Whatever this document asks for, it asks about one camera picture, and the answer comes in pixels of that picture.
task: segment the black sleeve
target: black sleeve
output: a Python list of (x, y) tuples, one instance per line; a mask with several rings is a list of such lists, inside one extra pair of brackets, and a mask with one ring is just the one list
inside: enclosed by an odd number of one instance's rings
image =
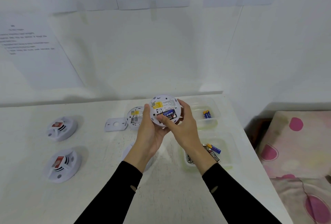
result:
[(122, 161), (110, 180), (76, 220), (75, 224), (123, 223), (143, 174), (131, 164)]
[(229, 224), (281, 223), (257, 199), (235, 181), (220, 164), (214, 164), (202, 179)]

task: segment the white wall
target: white wall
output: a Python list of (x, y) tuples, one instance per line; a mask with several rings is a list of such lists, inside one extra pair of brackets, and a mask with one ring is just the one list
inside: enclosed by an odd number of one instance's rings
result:
[[(0, 0), (1, 11), (39, 10)], [(85, 88), (34, 91), (0, 49), (0, 106), (224, 91), (243, 126), (264, 109), (331, 109), (331, 0), (50, 14)]]

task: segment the table surface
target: table surface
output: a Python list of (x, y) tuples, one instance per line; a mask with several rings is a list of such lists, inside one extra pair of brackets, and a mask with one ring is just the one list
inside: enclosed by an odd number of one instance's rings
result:
[[(213, 98), (222, 117), (216, 130), (233, 135), (242, 163), (228, 172), (282, 223), (292, 223), (228, 99), (223, 95), (196, 97)], [(0, 223), (75, 222), (114, 173), (122, 151), (135, 141), (137, 132), (129, 128), (105, 133), (106, 119), (125, 117), (133, 107), (148, 102), (0, 108)], [(74, 117), (78, 129), (69, 139), (53, 142), (45, 134), (46, 127), (62, 116)], [(75, 176), (61, 184), (43, 179), (47, 160), (70, 147), (82, 155)], [(199, 173), (183, 169), (179, 149), (172, 133), (167, 134), (143, 175), (124, 223), (226, 223)], [(241, 200), (235, 192), (233, 196)]]

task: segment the plastic tray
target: plastic tray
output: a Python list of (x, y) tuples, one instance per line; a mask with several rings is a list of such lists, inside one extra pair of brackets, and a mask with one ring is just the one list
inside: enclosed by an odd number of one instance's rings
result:
[[(197, 122), (198, 130), (215, 128), (221, 118), (221, 113), (212, 98), (189, 98), (185, 100), (191, 106), (192, 115)], [(212, 118), (206, 119), (204, 111), (209, 110)]]
[[(198, 134), (202, 144), (211, 144), (221, 150), (220, 154), (216, 152), (214, 153), (220, 159), (219, 163), (223, 168), (231, 169), (234, 165), (241, 163), (239, 151), (231, 133), (208, 132), (202, 130), (199, 131)], [(183, 154), (184, 163), (188, 167), (195, 167), (194, 164), (187, 162), (187, 153), (184, 150)]]

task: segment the red sticker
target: red sticker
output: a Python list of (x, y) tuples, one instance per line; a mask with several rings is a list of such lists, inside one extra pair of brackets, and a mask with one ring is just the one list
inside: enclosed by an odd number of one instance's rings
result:
[(59, 168), (61, 161), (63, 160), (64, 156), (59, 156), (56, 161), (54, 162), (54, 164), (52, 165), (52, 167), (54, 168)]
[(61, 127), (63, 125), (63, 123), (62, 122), (55, 122), (53, 125), (52, 125), (52, 127)]

